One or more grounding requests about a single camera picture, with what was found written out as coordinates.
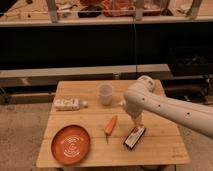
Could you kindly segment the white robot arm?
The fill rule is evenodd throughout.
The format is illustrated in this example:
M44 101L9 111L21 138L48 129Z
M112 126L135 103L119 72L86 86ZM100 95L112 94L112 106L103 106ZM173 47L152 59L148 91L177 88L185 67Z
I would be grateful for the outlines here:
M154 89L151 77L139 77L123 93L124 111L134 119L150 111L213 139L213 107L160 96Z

